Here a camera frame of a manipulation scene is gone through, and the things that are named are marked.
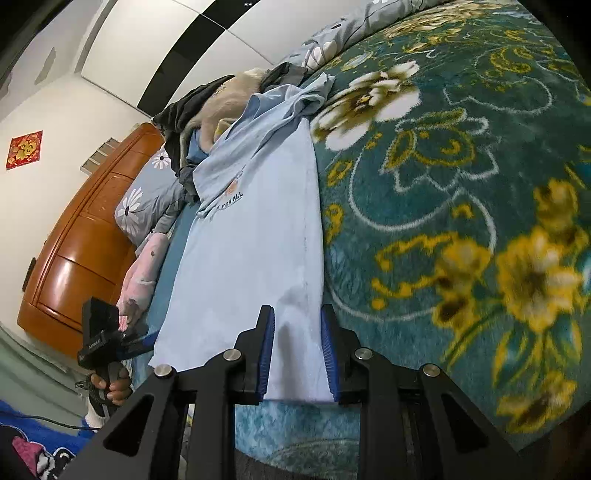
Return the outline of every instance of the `pink clothing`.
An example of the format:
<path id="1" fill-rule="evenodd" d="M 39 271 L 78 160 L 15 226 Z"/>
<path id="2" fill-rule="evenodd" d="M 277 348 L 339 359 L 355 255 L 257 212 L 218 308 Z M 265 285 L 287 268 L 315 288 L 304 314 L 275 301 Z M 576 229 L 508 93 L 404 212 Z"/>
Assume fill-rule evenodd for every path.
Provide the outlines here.
<path id="1" fill-rule="evenodd" d="M 168 245 L 169 240 L 164 233 L 152 233 L 139 257 L 125 274 L 121 296 L 117 301 L 121 332 L 133 325 L 150 306 Z"/>
<path id="2" fill-rule="evenodd" d="M 25 462 L 31 473 L 37 478 L 37 462 L 39 455 L 43 452 L 43 445 L 36 442 L 28 442 L 24 438 L 14 437 L 12 447 L 17 451 L 18 456 Z"/>

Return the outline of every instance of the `white flower pattern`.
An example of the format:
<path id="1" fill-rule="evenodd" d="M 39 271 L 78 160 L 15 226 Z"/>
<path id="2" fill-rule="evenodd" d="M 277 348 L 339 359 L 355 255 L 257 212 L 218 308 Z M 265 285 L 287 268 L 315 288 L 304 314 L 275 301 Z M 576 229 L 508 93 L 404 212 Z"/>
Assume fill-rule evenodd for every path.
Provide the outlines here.
<path id="1" fill-rule="evenodd" d="M 160 170 L 170 165 L 170 158 L 165 149 L 161 149 L 153 156 L 152 165 L 154 165 L 154 168 L 159 168 Z"/>
<path id="2" fill-rule="evenodd" d="M 338 46 L 334 40 L 325 42 L 322 47 L 311 48 L 306 53 L 304 61 L 301 63 L 301 65 L 306 67 L 308 70 L 315 72 L 326 62 L 334 58 L 337 49 Z"/>
<path id="3" fill-rule="evenodd" d="M 130 236 L 138 234 L 138 216 L 134 213 L 140 206 L 140 198 L 143 192 L 141 187 L 133 189 L 128 197 L 125 197 L 122 202 L 122 209 L 117 210 L 117 218 L 121 218 L 121 229 Z"/>
<path id="4" fill-rule="evenodd" d="M 366 73 L 337 93 L 312 120 L 315 143 L 326 140 L 326 148 L 345 150 L 360 140 L 371 123 L 402 118 L 421 103 L 420 94 L 408 79 L 417 73 L 416 61 L 394 65 L 385 72 Z"/>

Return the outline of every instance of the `metal screw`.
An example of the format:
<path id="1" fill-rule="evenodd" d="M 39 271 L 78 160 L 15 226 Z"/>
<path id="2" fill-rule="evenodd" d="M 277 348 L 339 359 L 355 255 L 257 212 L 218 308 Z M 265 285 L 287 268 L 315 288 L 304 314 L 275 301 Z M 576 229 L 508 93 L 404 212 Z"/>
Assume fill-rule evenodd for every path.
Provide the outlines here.
<path id="1" fill-rule="evenodd" d="M 437 365 L 427 364 L 423 367 L 423 373 L 428 377 L 436 377 L 441 373 L 441 369 Z"/>
<path id="2" fill-rule="evenodd" d="M 355 356 L 359 358 L 359 360 L 369 360 L 374 356 L 374 353 L 369 348 L 358 348 L 355 351 Z"/>
<path id="3" fill-rule="evenodd" d="M 154 368 L 154 374 L 158 378 L 165 378 L 173 372 L 173 367 L 167 364 L 161 364 Z"/>
<path id="4" fill-rule="evenodd" d="M 224 360 L 228 360 L 229 362 L 233 362 L 234 360 L 238 360 L 242 356 L 242 352 L 235 348 L 230 348 L 230 350 L 226 350 L 223 353 Z"/>

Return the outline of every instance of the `cable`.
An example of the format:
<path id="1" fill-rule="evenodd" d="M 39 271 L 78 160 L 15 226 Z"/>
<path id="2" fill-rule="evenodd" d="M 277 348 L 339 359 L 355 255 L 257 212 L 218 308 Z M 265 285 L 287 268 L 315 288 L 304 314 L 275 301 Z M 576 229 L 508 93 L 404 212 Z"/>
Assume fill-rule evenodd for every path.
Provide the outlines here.
<path id="1" fill-rule="evenodd" d="M 4 411 L 4 410 L 0 410 L 0 415 L 8 415 L 10 417 L 16 417 L 18 419 L 44 420 L 44 421 L 48 421 L 49 423 L 55 423 L 56 425 L 59 425 L 61 427 L 65 427 L 67 429 L 73 429 L 73 430 L 91 430 L 93 432 L 97 432 L 98 430 L 100 430 L 100 429 L 97 429 L 94 427 L 76 427 L 74 425 L 68 425 L 67 423 L 62 423 L 60 421 L 48 419 L 46 417 L 39 417 L 36 415 L 20 415 L 18 413 L 12 413 L 9 411 Z"/>

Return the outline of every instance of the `air vent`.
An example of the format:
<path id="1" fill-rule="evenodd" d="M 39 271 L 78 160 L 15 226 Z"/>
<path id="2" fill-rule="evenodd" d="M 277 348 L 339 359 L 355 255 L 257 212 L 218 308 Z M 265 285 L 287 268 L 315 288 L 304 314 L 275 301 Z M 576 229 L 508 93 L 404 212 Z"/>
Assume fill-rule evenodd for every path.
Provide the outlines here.
<path id="1" fill-rule="evenodd" d="M 96 150 L 88 160 L 86 160 L 80 167 L 81 171 L 87 175 L 92 175 L 96 172 L 105 159 L 111 154 L 111 152 L 119 146 L 119 142 L 114 138 L 110 138 L 107 142 L 103 143 L 98 150 Z"/>

